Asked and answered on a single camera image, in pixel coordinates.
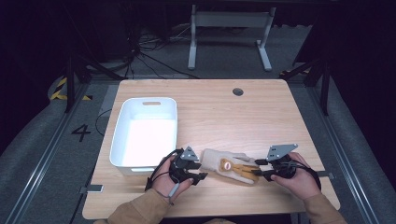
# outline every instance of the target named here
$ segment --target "sleeve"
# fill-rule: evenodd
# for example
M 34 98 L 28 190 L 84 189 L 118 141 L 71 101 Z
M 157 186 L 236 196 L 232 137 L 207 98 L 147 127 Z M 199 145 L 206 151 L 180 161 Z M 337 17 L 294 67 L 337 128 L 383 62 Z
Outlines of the sleeve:
M 341 214 L 323 194 L 304 200 L 306 213 L 312 224 L 346 224 Z
M 159 223 L 171 205 L 155 189 L 149 189 L 142 196 L 117 207 L 107 223 Z M 98 220 L 95 224 L 106 223 Z

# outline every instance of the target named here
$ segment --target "wooden table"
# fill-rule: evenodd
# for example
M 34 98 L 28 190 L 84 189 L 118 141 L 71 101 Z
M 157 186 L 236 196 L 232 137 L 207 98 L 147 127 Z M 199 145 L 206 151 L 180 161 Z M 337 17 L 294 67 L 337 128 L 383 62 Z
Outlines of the wooden table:
M 242 96 L 233 89 L 243 90 Z M 104 185 L 89 193 L 83 209 L 87 219 L 107 218 L 116 207 L 144 193 L 146 176 L 127 176 L 110 163 L 111 141 L 122 103 L 133 97 L 171 97 L 177 102 L 177 148 L 191 146 L 197 155 L 205 148 L 245 152 L 265 158 L 271 145 L 298 144 L 299 152 L 316 171 L 324 167 L 301 114 L 284 80 L 181 79 L 125 80 L 107 125 L 92 177 Z M 340 203 L 328 177 L 322 192 Z M 183 192 L 168 217 L 200 217 L 303 212 L 303 203 L 287 189 L 263 177 L 254 185 L 209 173 L 205 180 Z

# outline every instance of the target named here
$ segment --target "hand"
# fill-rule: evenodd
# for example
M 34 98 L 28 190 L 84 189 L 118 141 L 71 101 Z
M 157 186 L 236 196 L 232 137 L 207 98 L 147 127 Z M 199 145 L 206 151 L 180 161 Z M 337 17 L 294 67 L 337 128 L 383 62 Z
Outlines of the hand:
M 192 182 L 193 179 L 186 179 L 185 181 L 181 182 L 178 186 L 177 191 L 174 193 L 174 195 L 171 198 L 167 198 L 171 190 L 175 187 L 175 182 L 171 179 L 169 176 L 169 168 L 171 166 L 171 161 L 175 157 L 171 157 L 168 160 L 166 160 L 163 165 L 160 167 L 160 169 L 157 171 L 155 176 L 153 177 L 154 183 L 152 185 L 152 188 L 157 190 L 158 192 L 161 193 L 161 195 L 164 197 L 164 199 L 169 202 L 173 203 L 177 196 L 182 193 L 184 190 L 188 189 Z
M 289 156 L 292 160 L 300 162 L 301 164 L 310 168 L 300 154 L 291 152 L 289 153 Z M 291 179 L 286 179 L 278 175 L 271 175 L 271 179 L 277 184 L 289 189 L 297 198 L 301 200 L 308 199 L 321 193 L 314 177 L 312 177 L 312 175 L 306 170 L 301 168 L 297 168 L 296 174 Z

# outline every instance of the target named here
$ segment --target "white plastic bin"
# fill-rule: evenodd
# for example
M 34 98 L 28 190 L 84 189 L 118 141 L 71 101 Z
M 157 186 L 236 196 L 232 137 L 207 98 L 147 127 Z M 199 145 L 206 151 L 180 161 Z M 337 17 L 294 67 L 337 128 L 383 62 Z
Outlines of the white plastic bin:
M 110 161 L 124 175 L 150 175 L 176 148 L 177 104 L 165 97 L 131 98 L 122 104 Z

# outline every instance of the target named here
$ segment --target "round hole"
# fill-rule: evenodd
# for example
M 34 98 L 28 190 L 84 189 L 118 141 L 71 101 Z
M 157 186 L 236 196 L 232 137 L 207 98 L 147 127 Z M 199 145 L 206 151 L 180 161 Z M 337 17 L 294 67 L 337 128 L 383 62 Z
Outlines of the round hole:
M 244 94 L 244 91 L 242 91 L 242 89 L 235 88 L 235 89 L 233 89 L 233 94 L 236 96 L 241 96 Z

